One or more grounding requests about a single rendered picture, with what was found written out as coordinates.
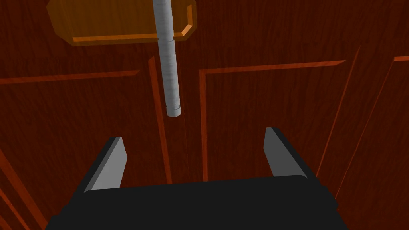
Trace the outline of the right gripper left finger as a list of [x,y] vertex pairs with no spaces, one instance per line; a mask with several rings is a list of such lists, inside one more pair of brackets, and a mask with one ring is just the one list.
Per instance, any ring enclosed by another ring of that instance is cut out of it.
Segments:
[[79,185],[79,193],[119,188],[127,162],[122,137],[109,138]]

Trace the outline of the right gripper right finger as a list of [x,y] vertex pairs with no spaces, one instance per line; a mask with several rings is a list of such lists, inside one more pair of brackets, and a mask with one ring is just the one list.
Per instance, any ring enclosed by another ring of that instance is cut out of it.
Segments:
[[274,177],[304,176],[316,179],[311,168],[277,127],[267,127],[263,150]]

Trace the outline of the dark red wooden door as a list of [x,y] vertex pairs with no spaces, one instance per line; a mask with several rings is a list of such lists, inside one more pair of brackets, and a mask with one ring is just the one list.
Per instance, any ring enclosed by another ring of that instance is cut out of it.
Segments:
[[180,116],[156,43],[72,46],[0,0],[0,229],[44,230],[109,137],[122,186],[272,176],[278,127],[349,230],[409,230],[409,0],[175,0]]

